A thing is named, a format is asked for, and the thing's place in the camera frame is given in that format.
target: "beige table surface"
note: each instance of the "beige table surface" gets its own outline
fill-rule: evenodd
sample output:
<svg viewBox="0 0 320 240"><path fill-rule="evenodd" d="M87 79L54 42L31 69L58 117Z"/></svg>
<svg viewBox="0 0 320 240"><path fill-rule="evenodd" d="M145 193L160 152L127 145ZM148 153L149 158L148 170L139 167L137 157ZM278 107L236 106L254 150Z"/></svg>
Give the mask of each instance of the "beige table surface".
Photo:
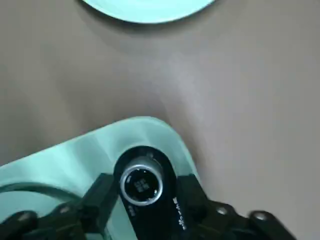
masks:
<svg viewBox="0 0 320 240"><path fill-rule="evenodd" d="M220 0L149 26L75 0L2 0L0 41L1 164L154 116L212 199L319 239L319 0Z"/></svg>

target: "plate rim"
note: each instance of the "plate rim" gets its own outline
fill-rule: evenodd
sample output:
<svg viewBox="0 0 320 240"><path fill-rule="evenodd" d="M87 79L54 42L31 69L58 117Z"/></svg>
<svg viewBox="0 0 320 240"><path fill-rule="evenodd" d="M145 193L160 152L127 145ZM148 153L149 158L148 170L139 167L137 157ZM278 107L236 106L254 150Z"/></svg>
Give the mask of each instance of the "plate rim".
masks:
<svg viewBox="0 0 320 240"><path fill-rule="evenodd" d="M89 6L91 6L92 8L96 9L97 11L112 17L114 19L118 19L121 21L125 21L128 23L135 23L135 24L163 24L163 23L169 23L169 22L173 22L173 21L177 21L180 19L184 19L186 17L189 17L195 13L200 12L201 10L205 9L207 6L209 6L210 4L212 4L213 2L215 2L216 0L208 0L207 4L201 5L198 9L191 11L188 14L177 14L175 16L171 16L171 17L163 17L163 18L158 18L157 20L148 20L148 19L132 19L130 17L126 17L126 16L119 16L117 14L114 14L112 12L108 12L105 10L105 8L101 7L100 5L96 4L94 1L92 0L82 0L83 2L85 2L86 4L88 4Z"/></svg>

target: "round plate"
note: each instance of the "round plate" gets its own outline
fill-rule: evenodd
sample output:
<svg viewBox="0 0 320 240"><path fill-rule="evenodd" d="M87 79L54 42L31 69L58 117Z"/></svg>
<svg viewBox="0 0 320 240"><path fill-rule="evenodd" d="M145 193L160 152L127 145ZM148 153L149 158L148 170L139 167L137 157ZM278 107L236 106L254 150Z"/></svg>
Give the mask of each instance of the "round plate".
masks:
<svg viewBox="0 0 320 240"><path fill-rule="evenodd" d="M141 24L158 24L198 12L215 0L83 0L113 18Z"/></svg>

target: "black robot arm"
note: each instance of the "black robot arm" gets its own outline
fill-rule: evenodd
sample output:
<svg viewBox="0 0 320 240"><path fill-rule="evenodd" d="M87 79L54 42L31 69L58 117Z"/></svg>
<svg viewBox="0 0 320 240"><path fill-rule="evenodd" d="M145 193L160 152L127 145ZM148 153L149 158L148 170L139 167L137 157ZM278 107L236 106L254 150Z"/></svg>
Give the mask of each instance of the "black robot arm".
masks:
<svg viewBox="0 0 320 240"><path fill-rule="evenodd" d="M173 202L181 231L170 232L168 240L295 240L271 213L253 211L242 217L232 206L209 200L194 175L179 176L176 184ZM13 214L0 224L1 239L85 240L88 234L108 238L105 227L118 195L118 181L103 173L80 202L63 203L40 218L32 211Z"/></svg>

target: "mint green dish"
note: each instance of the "mint green dish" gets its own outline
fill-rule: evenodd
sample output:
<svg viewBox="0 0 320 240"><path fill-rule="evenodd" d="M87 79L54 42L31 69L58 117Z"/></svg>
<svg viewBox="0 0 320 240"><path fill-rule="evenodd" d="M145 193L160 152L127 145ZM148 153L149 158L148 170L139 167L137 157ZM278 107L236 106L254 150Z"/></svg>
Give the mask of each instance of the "mint green dish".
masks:
<svg viewBox="0 0 320 240"><path fill-rule="evenodd" d="M215 0L83 0L96 10L127 22L158 24L194 14Z"/></svg>
<svg viewBox="0 0 320 240"><path fill-rule="evenodd" d="M177 176L195 174L198 177L186 145L169 125L153 117L133 117L1 166L0 189L12 184L34 183L82 197L100 173L112 174L118 158L136 146L162 151ZM29 194L0 192L0 222L18 210L33 210L43 216L61 203L58 198ZM106 230L113 240L137 239L120 198Z"/></svg>

